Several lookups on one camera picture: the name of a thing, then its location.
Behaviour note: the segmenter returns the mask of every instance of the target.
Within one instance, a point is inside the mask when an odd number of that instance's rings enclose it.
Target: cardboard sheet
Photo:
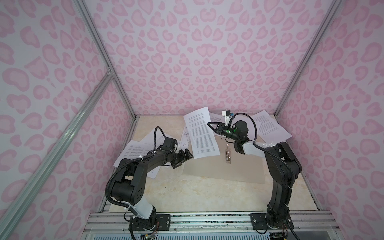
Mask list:
[[[225,162],[225,150],[227,143],[223,137],[215,136],[220,155],[203,157],[201,159],[190,159],[184,163],[183,174],[211,177],[216,179],[234,180],[264,184],[264,158],[254,155],[243,155],[237,153],[233,144],[231,149],[231,163]]]

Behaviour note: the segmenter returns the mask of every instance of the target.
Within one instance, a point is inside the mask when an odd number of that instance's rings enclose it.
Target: black mounting plate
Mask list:
[[[266,230],[267,223],[265,220],[265,214],[250,214],[249,216],[251,217],[251,223],[252,223],[253,230],[258,230],[259,232],[260,231],[264,232]],[[289,220],[291,220],[291,222],[289,224],[291,225],[292,229],[294,229],[291,216],[288,216],[288,218],[289,218]]]
[[[170,225],[170,214],[156,214],[156,221],[159,222],[158,231],[169,231]],[[139,226],[139,222],[133,220],[132,221],[132,230],[133,231],[147,231],[143,227]]]

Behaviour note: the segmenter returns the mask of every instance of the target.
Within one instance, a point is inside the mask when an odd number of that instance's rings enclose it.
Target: metal clip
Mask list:
[[[227,143],[227,149],[225,151],[225,162],[231,163],[231,150],[228,149],[229,144]]]

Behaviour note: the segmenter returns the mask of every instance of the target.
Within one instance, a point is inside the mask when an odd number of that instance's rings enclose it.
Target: pink leopard print wall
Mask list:
[[[329,0],[87,0],[136,114],[273,113]]]
[[[71,0],[0,3],[0,217],[105,75]]]
[[[79,239],[104,195],[131,121],[110,83],[10,240]]]
[[[384,236],[383,12],[345,2],[279,118],[346,240]]]

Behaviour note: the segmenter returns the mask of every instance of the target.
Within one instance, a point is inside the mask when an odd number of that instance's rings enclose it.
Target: metal bar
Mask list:
[[[266,212],[171,212],[170,231],[165,233],[254,232],[250,213]],[[124,233],[129,223],[123,214],[91,214],[84,233]],[[291,211],[290,215],[296,232],[340,231],[330,211]]]
[[[119,76],[116,74],[116,72],[115,72],[113,66],[111,66],[111,67],[112,67],[112,69],[113,69],[113,74],[115,74],[115,77],[113,78],[113,81],[114,81],[114,83],[115,83],[115,85],[116,85],[116,88],[118,89],[121,98],[122,98],[123,101],[126,103],[126,106],[127,106],[128,109],[129,109],[129,112],[130,112],[130,114],[131,114],[131,117],[132,117],[132,118],[135,118],[136,115],[135,115],[135,112],[134,112],[134,110],[133,110],[133,108],[132,108],[132,105],[131,105],[131,103],[130,103],[130,101],[129,101],[128,95],[127,95],[127,93],[125,92],[125,90],[124,90],[124,88],[123,88],[123,86],[122,86],[122,84],[121,84],[121,81],[120,81],[120,79],[119,79]]]
[[[13,230],[24,216],[24,213],[28,210],[41,187],[51,175],[56,164],[62,158],[83,123],[92,112],[104,90],[108,87],[111,79],[112,76],[110,74],[106,74],[104,76],[97,88],[80,108],[78,114],[68,125],[63,135],[56,142],[49,154],[44,158],[43,163],[28,180],[28,183],[25,185],[18,197],[12,202],[0,222],[0,240],[8,239],[8,237],[13,233]]]
[[[134,134],[135,134],[135,131],[136,131],[136,126],[137,126],[137,123],[139,122],[139,119],[140,117],[137,116],[133,121],[132,121],[132,127],[131,129],[129,130],[128,134],[127,134],[127,143],[129,143],[129,141],[133,138]]]
[[[184,115],[185,114],[161,114],[161,115],[158,115],[158,114],[140,114],[137,116],[140,116],[140,117],[158,117],[158,116],[169,117],[169,116],[184,116]]]
[[[100,56],[103,59],[105,66],[114,75],[114,82],[116,84],[116,87],[119,91],[120,96],[123,99],[125,106],[127,107],[132,118],[135,118],[136,116],[135,116],[135,113],[133,111],[132,105],[129,102],[127,93],[124,91],[122,84],[121,84],[119,78],[117,77],[116,71],[115,71],[115,69],[112,65],[112,62],[108,56],[108,53],[107,53],[107,51],[103,45],[101,37],[100,37],[100,35],[99,35],[99,33],[98,33],[94,23],[93,23],[92,16],[88,10],[87,5],[85,4],[84,0],[73,0],[73,2],[75,3],[77,9],[79,10],[81,18],[83,19],[85,25],[88,28],[89,33],[91,34],[93,41],[95,42],[96,47],[99,50]]]
[[[129,126],[129,130],[128,130],[126,136],[125,136],[124,142],[122,143],[122,148],[121,148],[120,154],[123,152],[125,146],[130,141],[129,135],[130,135],[130,133],[132,131],[132,128],[134,127],[134,122],[135,122],[135,120],[133,119],[132,122],[131,122],[131,125]]]
[[[293,75],[290,84],[288,85],[287,89],[285,90],[283,97],[281,98],[281,101],[276,108],[276,111],[275,111],[275,117],[276,118],[281,113],[282,109],[284,108],[284,105],[287,102],[289,95],[291,94],[296,83],[299,81],[303,70],[308,65],[311,57],[313,56],[313,53],[315,52],[316,48],[320,44],[321,39],[323,38],[323,36],[327,32],[328,28],[331,26],[331,23],[333,22],[336,14],[338,13],[338,11],[341,10],[341,6],[342,6],[343,1],[344,0],[333,0],[333,2],[331,3],[331,6],[329,7],[327,13],[325,14],[323,21],[321,22],[318,30],[316,31],[316,33],[313,37],[313,40],[312,40],[307,52],[304,55],[303,60],[301,61],[299,67],[297,68],[295,74]]]
[[[81,18],[83,19],[89,33],[91,34],[91,37],[96,45],[96,48],[99,50],[100,56],[102,60],[104,61],[105,66],[112,70],[110,67],[112,66],[112,63],[108,57],[107,51],[105,50],[105,47],[103,45],[103,42],[101,41],[101,38],[99,36],[99,33],[96,30],[95,25],[93,24],[93,20],[91,17],[91,14],[88,11],[88,8],[83,0],[73,0],[75,3]]]
[[[182,215],[249,215],[249,214],[262,214],[266,213],[265,211],[246,211],[246,212],[157,212],[158,214],[170,214],[171,216],[182,216]],[[290,211],[290,215],[332,215],[330,211],[327,210],[303,210],[303,211]],[[123,216],[124,212],[108,213],[108,214],[90,214],[89,217],[118,217]],[[132,213],[127,212],[126,216],[130,216]]]
[[[101,202],[96,212],[103,212],[105,210],[106,202],[107,202],[107,198],[105,197],[105,194],[103,194],[103,198],[101,199]]]

